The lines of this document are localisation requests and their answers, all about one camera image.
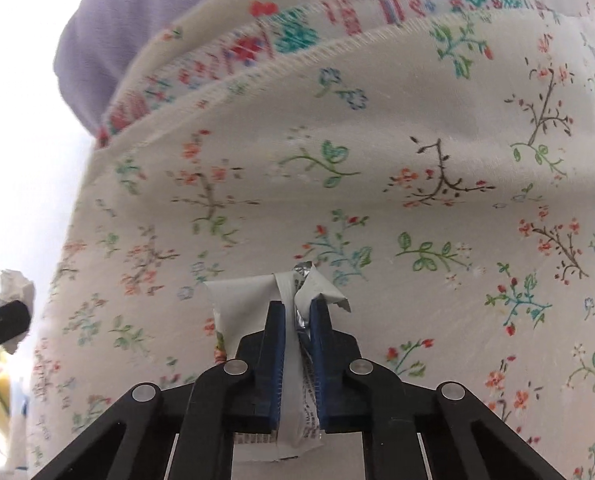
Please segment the yellow paper cup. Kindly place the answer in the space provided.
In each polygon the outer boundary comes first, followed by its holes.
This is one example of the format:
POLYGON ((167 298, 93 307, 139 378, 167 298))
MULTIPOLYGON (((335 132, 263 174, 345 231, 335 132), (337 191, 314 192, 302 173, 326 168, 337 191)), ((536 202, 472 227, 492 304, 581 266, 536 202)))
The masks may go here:
POLYGON ((0 472, 26 466, 26 396, 16 376, 15 356, 0 346, 0 472))

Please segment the floral tablecloth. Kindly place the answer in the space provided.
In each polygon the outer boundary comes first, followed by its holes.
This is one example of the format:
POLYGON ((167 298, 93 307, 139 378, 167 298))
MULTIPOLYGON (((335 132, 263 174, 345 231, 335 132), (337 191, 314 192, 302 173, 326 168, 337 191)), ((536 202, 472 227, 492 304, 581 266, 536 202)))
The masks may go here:
POLYGON ((317 292, 367 359, 595 479, 595 0, 181 14, 102 119, 36 323, 29 477, 317 292))

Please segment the milk tea carton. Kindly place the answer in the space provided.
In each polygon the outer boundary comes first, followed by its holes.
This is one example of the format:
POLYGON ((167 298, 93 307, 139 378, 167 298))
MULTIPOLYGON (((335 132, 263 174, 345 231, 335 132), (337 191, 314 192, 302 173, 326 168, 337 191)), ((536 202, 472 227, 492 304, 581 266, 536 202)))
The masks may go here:
POLYGON ((271 434, 237 434, 239 463, 279 462, 319 448, 322 432, 307 344, 309 306, 321 297, 329 306, 351 310, 343 292, 309 261, 293 270, 206 284, 221 351, 232 359, 241 339, 264 328, 270 302, 284 305, 285 336, 280 341, 281 399, 279 425, 271 434))

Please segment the white tissue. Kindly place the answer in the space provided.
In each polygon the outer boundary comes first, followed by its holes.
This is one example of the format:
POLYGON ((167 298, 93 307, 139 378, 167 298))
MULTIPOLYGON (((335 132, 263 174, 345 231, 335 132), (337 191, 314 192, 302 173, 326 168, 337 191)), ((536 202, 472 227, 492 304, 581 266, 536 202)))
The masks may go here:
POLYGON ((0 308, 6 304, 12 304, 18 301, 25 306, 25 314, 23 321, 25 322, 25 329, 12 339, 4 342, 2 347, 9 354, 14 354, 18 345, 28 335, 30 324, 32 324, 32 316, 34 315, 34 303, 36 296, 35 284, 25 278, 20 271, 3 270, 0 274, 0 308))

